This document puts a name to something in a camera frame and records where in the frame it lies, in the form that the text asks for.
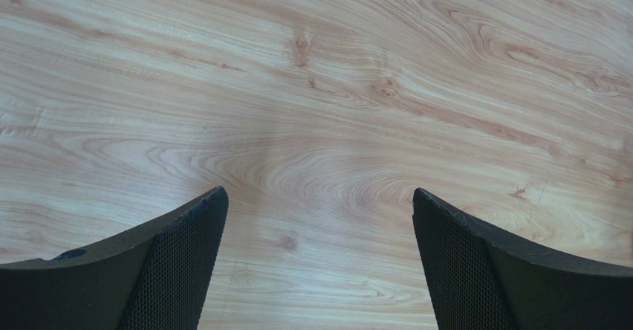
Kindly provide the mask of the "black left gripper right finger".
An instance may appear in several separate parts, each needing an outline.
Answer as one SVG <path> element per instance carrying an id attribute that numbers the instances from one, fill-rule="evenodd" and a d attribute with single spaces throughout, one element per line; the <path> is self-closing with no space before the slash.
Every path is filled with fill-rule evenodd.
<path id="1" fill-rule="evenodd" d="M 412 221 L 440 329 L 630 329 L 632 269 L 555 250 L 417 189 Z"/>

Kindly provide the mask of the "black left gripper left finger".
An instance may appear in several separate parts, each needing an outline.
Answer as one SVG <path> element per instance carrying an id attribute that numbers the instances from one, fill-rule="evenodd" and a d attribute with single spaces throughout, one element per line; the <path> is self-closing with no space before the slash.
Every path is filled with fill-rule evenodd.
<path id="1" fill-rule="evenodd" d="M 49 260 L 1 266 L 3 329 L 196 329 L 227 218 L 216 187 Z"/>

